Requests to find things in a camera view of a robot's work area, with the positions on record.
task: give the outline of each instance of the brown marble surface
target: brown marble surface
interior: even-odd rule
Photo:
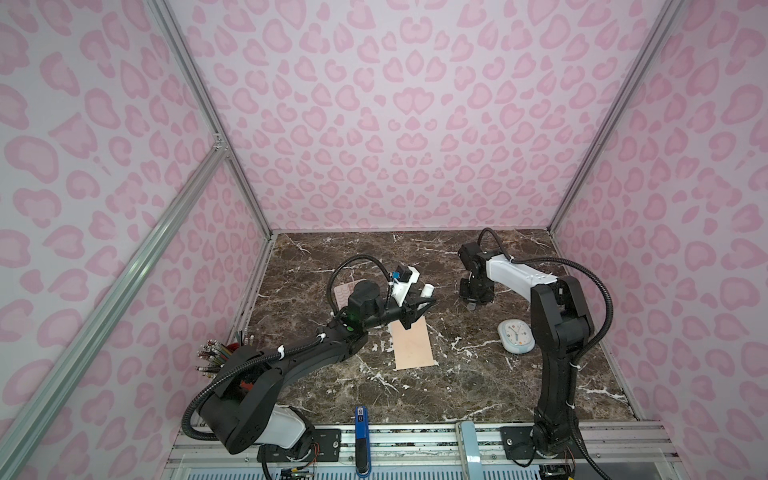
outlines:
[[[499,233],[517,257],[554,254],[544,230]],[[530,421],[541,388],[540,350],[508,353],[496,329],[505,319],[528,322],[528,302],[499,285],[495,302],[475,312],[458,300],[465,270],[456,251],[476,237],[475,231],[280,234],[249,327],[254,345],[271,349],[312,335],[331,318],[325,301],[330,273],[347,257],[370,253],[391,270],[398,261],[413,265],[435,285],[439,302],[426,318],[439,364],[395,371],[390,335],[377,329],[357,356],[287,386],[278,403],[302,409],[316,425],[349,423],[357,405],[368,407],[372,423]],[[563,273],[557,266],[539,268]],[[368,262],[344,270],[337,284],[361,278],[384,285]],[[579,418],[633,419],[602,351],[593,349],[582,363]]]

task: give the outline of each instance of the alarm clock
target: alarm clock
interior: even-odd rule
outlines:
[[[499,323],[498,334],[505,350],[510,353],[528,353],[536,344],[531,327],[522,320],[510,319]]]

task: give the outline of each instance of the black mounting plate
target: black mounting plate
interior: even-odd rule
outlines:
[[[502,434],[502,446],[507,460],[517,460],[520,463],[527,462],[531,458],[533,443],[531,442],[532,427],[501,427],[499,431]],[[573,439],[569,439],[566,444],[571,448],[575,458],[583,458]],[[534,459],[543,460],[544,457],[538,453]]]
[[[341,430],[339,429],[315,429],[313,435],[315,443],[320,445],[320,454],[317,456],[318,462],[338,462],[339,450],[341,449]],[[296,462],[293,458],[288,458],[285,450],[270,445],[272,448],[259,449],[257,460],[261,462],[262,451],[266,452],[266,460],[269,463],[291,463]]]

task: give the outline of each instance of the wall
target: wall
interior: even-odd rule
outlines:
[[[661,0],[170,2],[272,228],[543,227]]]
[[[229,333],[258,232],[220,167],[20,478],[159,475],[181,414],[208,381],[194,369],[198,347]]]
[[[141,0],[110,3],[0,7],[3,433],[212,144]]]
[[[768,472],[768,8],[758,4],[690,6],[557,234],[566,257],[611,287],[608,345],[692,480]]]

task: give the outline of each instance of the pink heart wallpaper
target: pink heart wallpaper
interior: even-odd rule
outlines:
[[[556,235],[691,480],[768,472],[767,6],[691,3]]]
[[[229,334],[264,239],[222,165],[85,373],[20,480],[157,478]]]
[[[171,0],[278,230],[544,227],[661,0]]]
[[[0,6],[0,432],[211,144],[141,0]]]

